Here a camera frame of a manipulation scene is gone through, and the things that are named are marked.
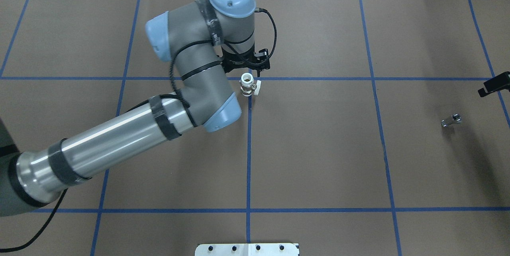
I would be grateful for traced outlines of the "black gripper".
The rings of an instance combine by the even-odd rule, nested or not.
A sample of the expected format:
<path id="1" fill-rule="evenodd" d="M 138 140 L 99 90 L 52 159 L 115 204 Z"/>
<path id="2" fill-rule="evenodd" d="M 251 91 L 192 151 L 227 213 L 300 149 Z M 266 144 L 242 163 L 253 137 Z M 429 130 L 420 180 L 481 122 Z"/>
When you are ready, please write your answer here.
<path id="1" fill-rule="evenodd" d="M 243 59 L 235 53 L 222 52 L 222 69 L 224 73 L 230 73 L 235 69 L 250 68 L 251 65 L 244 61 L 244 59 L 251 63 L 260 62 L 260 60 L 254 55 L 254 52 L 245 52 L 242 53 L 241 56 Z"/>

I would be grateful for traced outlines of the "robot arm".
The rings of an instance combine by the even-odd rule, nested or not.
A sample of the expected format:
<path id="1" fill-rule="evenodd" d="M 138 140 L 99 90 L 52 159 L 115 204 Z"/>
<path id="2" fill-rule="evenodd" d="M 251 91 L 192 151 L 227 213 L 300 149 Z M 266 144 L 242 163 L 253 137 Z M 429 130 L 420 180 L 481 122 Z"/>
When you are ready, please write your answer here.
<path id="1" fill-rule="evenodd" d="M 148 20 L 147 39 L 183 87 L 155 95 L 103 124 L 42 151 L 1 148 L 1 216 L 45 207 L 65 189 L 186 131 L 220 130 L 241 116 L 226 73 L 254 53 L 255 0 L 195 0 Z"/>

